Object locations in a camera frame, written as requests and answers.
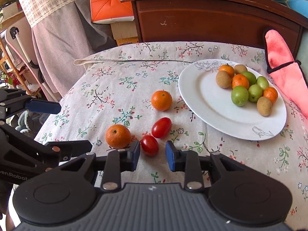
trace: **orange on plate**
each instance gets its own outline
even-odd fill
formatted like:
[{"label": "orange on plate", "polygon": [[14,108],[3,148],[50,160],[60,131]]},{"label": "orange on plate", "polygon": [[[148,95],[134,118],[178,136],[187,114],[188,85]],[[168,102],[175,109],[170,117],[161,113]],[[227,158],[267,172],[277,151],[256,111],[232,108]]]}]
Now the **orange on plate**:
[{"label": "orange on plate", "polygon": [[231,78],[234,76],[234,68],[230,66],[229,64],[221,65],[218,71],[221,71],[221,70],[227,71]]},{"label": "orange on plate", "polygon": [[243,86],[246,89],[249,89],[249,80],[246,76],[237,74],[232,79],[232,88],[235,88],[236,86]]},{"label": "orange on plate", "polygon": [[272,104],[274,104],[277,99],[278,99],[278,92],[275,88],[273,87],[268,87],[263,91],[263,95],[264,97],[270,99],[270,101],[272,102]]},{"label": "orange on plate", "polygon": [[159,90],[152,95],[151,103],[158,111],[166,111],[172,105],[172,96],[167,91]]},{"label": "orange on plate", "polygon": [[131,133],[127,127],[115,124],[107,129],[105,139],[112,148],[125,148],[131,141]]}]

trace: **red tomato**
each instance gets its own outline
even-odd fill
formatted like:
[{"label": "red tomato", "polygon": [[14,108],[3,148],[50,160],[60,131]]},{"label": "red tomato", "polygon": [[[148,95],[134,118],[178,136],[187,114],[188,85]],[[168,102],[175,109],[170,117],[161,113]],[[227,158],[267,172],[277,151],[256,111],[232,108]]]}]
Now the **red tomato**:
[{"label": "red tomato", "polygon": [[172,122],[168,117],[159,119],[152,127],[152,135],[155,138],[163,138],[170,133]]},{"label": "red tomato", "polygon": [[158,142],[153,136],[142,137],[140,144],[146,155],[153,157],[158,154]]}]

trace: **paper bag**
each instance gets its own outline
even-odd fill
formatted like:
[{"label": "paper bag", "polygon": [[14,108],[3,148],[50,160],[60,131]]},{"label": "paper bag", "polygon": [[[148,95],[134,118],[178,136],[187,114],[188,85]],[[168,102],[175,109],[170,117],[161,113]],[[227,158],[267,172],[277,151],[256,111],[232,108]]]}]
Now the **paper bag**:
[{"label": "paper bag", "polygon": [[120,0],[90,0],[93,23],[109,24],[120,21],[133,21],[131,2]]}]

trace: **pink mitten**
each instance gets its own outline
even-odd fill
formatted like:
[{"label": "pink mitten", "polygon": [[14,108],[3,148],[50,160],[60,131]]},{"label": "pink mitten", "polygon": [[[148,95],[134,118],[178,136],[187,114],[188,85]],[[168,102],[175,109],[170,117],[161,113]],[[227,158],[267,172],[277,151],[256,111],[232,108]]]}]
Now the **pink mitten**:
[{"label": "pink mitten", "polygon": [[308,118],[308,83],[301,62],[294,60],[288,45],[276,30],[265,33],[265,57],[267,73],[276,86]]}]

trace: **white plate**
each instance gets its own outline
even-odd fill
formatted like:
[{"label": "white plate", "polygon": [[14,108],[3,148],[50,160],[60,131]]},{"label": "white plate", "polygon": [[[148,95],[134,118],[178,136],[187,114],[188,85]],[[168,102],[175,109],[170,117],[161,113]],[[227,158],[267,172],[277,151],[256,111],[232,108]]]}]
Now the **white plate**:
[{"label": "white plate", "polygon": [[[217,130],[240,139],[259,141],[270,139],[284,128],[286,108],[278,92],[278,99],[270,116],[258,113],[256,103],[248,102],[243,107],[231,101],[231,88],[222,89],[215,81],[222,64],[235,66],[232,61],[207,59],[186,67],[179,77],[179,90],[186,105],[204,122]],[[247,67],[248,71],[260,74]]]}]

